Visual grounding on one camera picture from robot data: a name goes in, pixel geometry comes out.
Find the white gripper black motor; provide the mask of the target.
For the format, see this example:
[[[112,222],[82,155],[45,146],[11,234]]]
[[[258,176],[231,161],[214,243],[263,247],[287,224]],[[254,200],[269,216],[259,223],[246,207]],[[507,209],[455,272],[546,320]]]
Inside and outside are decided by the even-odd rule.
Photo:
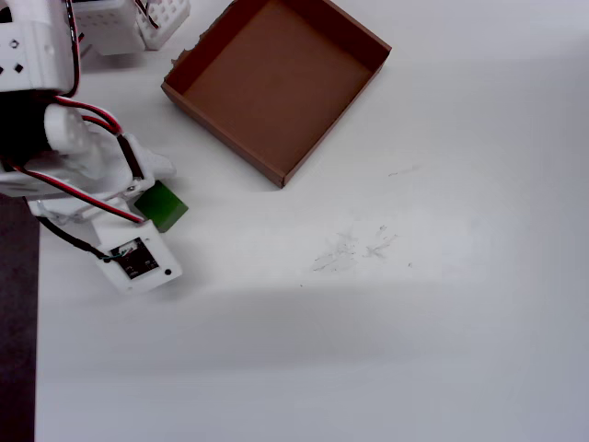
[[[173,163],[123,131],[106,111],[79,102],[39,102],[9,110],[1,123],[1,193],[30,201],[109,202],[127,217],[98,207],[87,220],[136,227],[124,200],[176,176]]]

